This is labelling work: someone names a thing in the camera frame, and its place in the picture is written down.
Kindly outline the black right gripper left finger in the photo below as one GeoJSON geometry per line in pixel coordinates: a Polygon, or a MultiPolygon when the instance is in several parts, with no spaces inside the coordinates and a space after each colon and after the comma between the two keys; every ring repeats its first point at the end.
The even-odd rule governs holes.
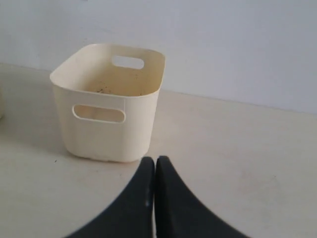
{"type": "Polygon", "coordinates": [[[121,194],[69,238],[152,238],[155,164],[143,157],[121,194]]]}

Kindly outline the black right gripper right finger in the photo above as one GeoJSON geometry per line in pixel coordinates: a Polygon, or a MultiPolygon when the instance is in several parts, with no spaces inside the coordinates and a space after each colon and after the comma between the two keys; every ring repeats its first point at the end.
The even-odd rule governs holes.
{"type": "Polygon", "coordinates": [[[156,163],[155,223],[158,238],[246,237],[192,193],[167,156],[156,163]]]}

